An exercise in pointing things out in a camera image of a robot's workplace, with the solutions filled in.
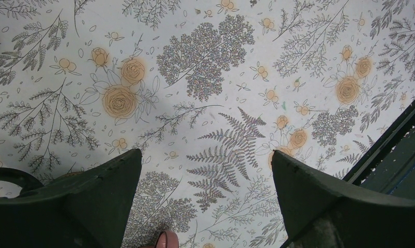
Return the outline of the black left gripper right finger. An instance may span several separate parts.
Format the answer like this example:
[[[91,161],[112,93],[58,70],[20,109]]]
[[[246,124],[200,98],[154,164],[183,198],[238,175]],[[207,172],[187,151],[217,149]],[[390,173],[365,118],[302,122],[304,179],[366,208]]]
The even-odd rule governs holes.
[[[415,247],[415,200],[374,192],[275,150],[285,247]]]

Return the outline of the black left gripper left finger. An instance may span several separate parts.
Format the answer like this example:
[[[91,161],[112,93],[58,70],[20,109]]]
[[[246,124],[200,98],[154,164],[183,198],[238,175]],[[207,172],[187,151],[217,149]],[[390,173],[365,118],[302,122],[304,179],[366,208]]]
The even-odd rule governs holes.
[[[129,150],[15,198],[0,197],[0,247],[121,247],[142,153]]]

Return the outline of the pink glass mug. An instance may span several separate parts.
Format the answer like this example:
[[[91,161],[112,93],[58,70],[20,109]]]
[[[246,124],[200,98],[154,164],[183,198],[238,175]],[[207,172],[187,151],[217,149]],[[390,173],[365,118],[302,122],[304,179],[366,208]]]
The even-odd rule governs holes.
[[[178,235],[170,230],[161,231],[154,248],[179,248]]]

